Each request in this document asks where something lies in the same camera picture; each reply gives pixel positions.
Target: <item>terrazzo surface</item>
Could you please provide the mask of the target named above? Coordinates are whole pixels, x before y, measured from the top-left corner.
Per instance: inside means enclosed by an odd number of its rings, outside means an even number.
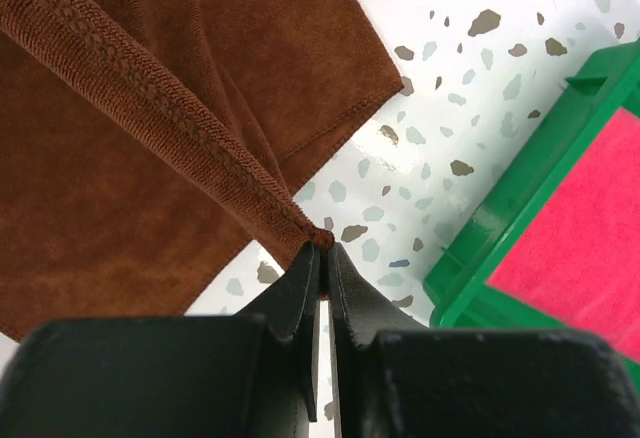
[[[365,278],[426,323],[432,305],[421,282],[442,248],[560,96],[564,78],[593,51],[638,38],[640,0],[360,2],[404,89],[296,200],[344,243]],[[189,313],[234,313],[281,272],[251,243]],[[322,317],[314,437],[333,434],[326,310]],[[13,347],[0,337],[0,359]]]

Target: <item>red fabric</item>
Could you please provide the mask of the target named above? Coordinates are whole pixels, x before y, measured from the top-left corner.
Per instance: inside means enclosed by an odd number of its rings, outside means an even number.
[[[640,120],[620,110],[488,284],[640,360]]]

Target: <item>brown towel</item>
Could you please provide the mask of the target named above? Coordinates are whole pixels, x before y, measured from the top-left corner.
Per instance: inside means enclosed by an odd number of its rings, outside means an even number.
[[[0,327],[183,312],[401,88],[356,0],[0,0]]]

